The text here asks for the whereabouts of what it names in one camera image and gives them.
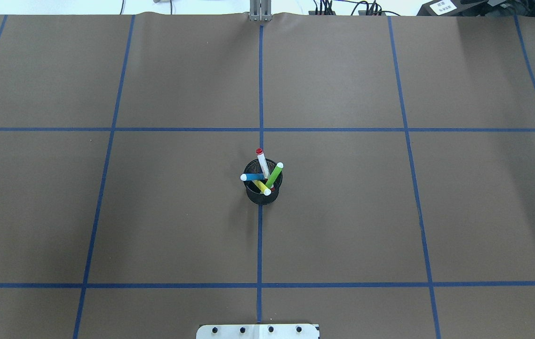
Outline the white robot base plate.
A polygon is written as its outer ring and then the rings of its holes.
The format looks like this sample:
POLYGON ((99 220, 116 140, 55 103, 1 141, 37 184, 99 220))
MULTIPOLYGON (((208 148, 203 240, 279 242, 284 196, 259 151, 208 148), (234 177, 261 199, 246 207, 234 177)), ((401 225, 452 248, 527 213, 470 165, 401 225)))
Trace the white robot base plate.
POLYGON ((196 332, 197 339, 320 339, 317 324, 206 324, 196 332))

